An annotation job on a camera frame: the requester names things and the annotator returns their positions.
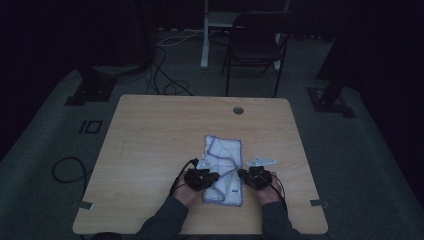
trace dark jacket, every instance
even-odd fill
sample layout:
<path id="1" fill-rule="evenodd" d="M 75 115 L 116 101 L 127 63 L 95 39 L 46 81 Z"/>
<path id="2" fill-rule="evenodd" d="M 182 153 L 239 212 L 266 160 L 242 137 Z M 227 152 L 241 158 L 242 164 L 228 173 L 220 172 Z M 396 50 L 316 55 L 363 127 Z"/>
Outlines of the dark jacket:
<path id="1" fill-rule="evenodd" d="M 156 214 L 147 219 L 133 240 L 172 240 L 181 231 L 188 208 L 172 196 L 168 196 Z M 262 234 L 265 240 L 304 239 L 292 227 L 283 204 L 268 203 L 262 206 Z"/>

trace floor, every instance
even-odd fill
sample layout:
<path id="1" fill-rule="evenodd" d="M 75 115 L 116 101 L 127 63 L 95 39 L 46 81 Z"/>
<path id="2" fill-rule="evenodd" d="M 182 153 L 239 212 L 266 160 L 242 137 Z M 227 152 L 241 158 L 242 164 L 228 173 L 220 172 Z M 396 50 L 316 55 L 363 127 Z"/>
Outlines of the floor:
<path id="1" fill-rule="evenodd" d="M 108 102 L 64 106 L 81 77 L 70 72 L 39 109 L 31 124 L 0 163 L 0 239 L 80 239 L 72 232 L 83 181 L 62 184 L 52 176 L 60 159 L 76 157 L 87 169 L 95 166 L 114 110 L 123 94 L 168 94 L 223 96 L 225 76 L 220 73 L 226 37 L 211 36 L 208 69 L 200 69 L 201 35 L 181 40 L 193 32 L 161 32 L 160 38 L 178 36 L 161 43 L 156 67 L 136 76 L 120 77 Z M 316 74 L 331 42 L 315 39 L 289 43 L 278 98 L 289 100 L 322 200 L 329 225 L 328 235 L 310 239 L 424 239 L 424 212 L 405 182 L 360 95 L 345 88 L 342 97 L 356 118 L 338 113 L 317 113 L 307 87 L 325 88 L 327 81 Z M 116 75 L 128 68 L 100 66 Z M 236 69 L 232 72 L 230 96 L 269 97 L 276 72 Z M 98 133 L 80 133 L 84 121 L 102 121 Z M 62 179 L 82 175 L 76 161 L 56 169 Z M 208 239 L 240 239 L 240 236 L 206 236 Z"/>

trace person's right hand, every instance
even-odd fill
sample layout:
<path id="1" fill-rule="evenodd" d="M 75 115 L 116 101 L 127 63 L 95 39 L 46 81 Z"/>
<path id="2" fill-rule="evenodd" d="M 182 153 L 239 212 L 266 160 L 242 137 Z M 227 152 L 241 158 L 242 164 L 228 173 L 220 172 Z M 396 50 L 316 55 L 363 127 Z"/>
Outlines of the person's right hand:
<path id="1" fill-rule="evenodd" d="M 275 172 L 271 172 L 271 175 L 274 175 L 275 177 L 277 177 L 277 173 L 275 173 Z M 281 188 L 280 184 L 278 184 L 278 181 L 275 177 L 272 177 L 271 185 L 275 189 L 277 189 L 278 194 L 281 195 L 282 188 Z M 278 194 L 270 186 L 267 186 L 266 188 L 264 188 L 262 190 L 256 190 L 256 196 L 258 197 L 258 200 L 259 200 L 261 205 L 265 205 L 265 204 L 271 203 L 271 202 L 279 202 L 280 197 L 279 197 Z"/>

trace wooden table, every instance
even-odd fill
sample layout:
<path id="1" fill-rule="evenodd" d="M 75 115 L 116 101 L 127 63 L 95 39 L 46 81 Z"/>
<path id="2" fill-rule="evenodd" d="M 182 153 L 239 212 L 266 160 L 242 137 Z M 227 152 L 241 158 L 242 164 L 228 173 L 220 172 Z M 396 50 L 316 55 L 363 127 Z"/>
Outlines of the wooden table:
<path id="1" fill-rule="evenodd" d="M 237 115 L 233 108 L 244 113 Z M 73 230 L 136 233 L 164 202 L 184 164 L 200 157 L 205 135 L 241 139 L 244 168 L 257 155 L 277 160 L 266 169 L 284 184 L 289 219 L 304 234 L 327 232 L 318 193 L 290 104 L 284 99 L 138 96 L 121 97 Z M 243 186 L 242 207 L 192 206 L 181 234 L 260 234 L 261 211 Z"/>

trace white cloth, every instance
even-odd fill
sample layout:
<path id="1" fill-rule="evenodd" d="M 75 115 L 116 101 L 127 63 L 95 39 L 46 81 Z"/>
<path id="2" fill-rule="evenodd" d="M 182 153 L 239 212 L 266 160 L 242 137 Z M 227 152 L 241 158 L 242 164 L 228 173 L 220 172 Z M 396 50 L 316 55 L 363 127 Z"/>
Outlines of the white cloth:
<path id="1" fill-rule="evenodd" d="M 213 164 L 211 172 L 220 175 L 203 194 L 205 203 L 241 206 L 243 202 L 242 182 L 237 170 L 242 167 L 241 140 L 220 139 L 216 136 L 205 137 L 207 160 Z"/>

